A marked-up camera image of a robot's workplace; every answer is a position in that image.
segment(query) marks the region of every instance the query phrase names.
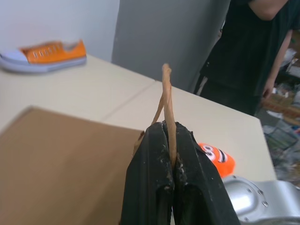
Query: white shoe sole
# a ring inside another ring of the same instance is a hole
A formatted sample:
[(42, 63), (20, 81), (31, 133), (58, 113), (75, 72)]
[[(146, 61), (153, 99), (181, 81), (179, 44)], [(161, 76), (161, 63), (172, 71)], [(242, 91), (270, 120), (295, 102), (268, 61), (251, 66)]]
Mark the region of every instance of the white shoe sole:
[(7, 60), (0, 55), (0, 67), (8, 71), (21, 72), (21, 73), (46, 73), (58, 69), (67, 67), (73, 67), (86, 63), (86, 57), (78, 58), (74, 60), (68, 60), (58, 63), (49, 64), (30, 64), (30, 63), (18, 63), (13, 60)]

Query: person's arm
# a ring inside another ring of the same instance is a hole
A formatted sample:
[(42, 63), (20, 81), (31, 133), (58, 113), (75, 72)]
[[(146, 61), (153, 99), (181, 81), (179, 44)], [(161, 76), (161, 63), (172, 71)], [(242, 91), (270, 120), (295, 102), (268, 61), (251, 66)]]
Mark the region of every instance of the person's arm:
[(288, 0), (252, 0), (248, 4), (262, 20), (272, 20)]
[(293, 31), (292, 30), (289, 30), (280, 49), (279, 49), (279, 52), (275, 58), (275, 61), (274, 61), (274, 64), (273, 64), (273, 67), (271, 69), (271, 72), (270, 72), (270, 75), (269, 75), (269, 78), (267, 80), (267, 83), (265, 85), (265, 88), (264, 88), (264, 91), (263, 91), (263, 97), (264, 98), (269, 98), (270, 95), (272, 94), (272, 91), (273, 91), (273, 87), (274, 87), (274, 83), (275, 83), (275, 79), (278, 75), (278, 72), (279, 72), (279, 69), (280, 69), (280, 66), (281, 66), (281, 63), (283, 62), (283, 59), (285, 58), (285, 53), (286, 53), (286, 50), (290, 44), (290, 41), (291, 41), (291, 38), (292, 38), (292, 33)]

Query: black shirt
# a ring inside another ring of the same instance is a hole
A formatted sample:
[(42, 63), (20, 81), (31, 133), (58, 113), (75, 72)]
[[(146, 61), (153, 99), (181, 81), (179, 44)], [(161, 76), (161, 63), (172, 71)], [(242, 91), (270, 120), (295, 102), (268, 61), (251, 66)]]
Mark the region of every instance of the black shirt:
[(222, 37), (200, 73), (258, 96), (288, 31), (300, 29), (300, 0), (289, 0), (271, 21), (261, 20), (249, 7), (250, 1), (231, 1)]

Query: person's hand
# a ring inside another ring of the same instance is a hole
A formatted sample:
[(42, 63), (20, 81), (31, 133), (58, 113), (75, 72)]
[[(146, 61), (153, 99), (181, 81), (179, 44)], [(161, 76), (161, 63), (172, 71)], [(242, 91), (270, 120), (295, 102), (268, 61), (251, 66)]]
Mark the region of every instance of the person's hand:
[(268, 79), (266, 82), (266, 85), (264, 86), (263, 94), (262, 96), (267, 99), (271, 96), (273, 88), (274, 88), (274, 79)]

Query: white wall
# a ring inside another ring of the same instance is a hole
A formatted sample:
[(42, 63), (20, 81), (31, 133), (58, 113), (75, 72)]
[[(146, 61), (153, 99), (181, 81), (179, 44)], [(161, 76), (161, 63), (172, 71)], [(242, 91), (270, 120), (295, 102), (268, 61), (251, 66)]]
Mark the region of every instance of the white wall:
[(83, 39), (111, 61), (120, 0), (0, 0), (0, 50)]

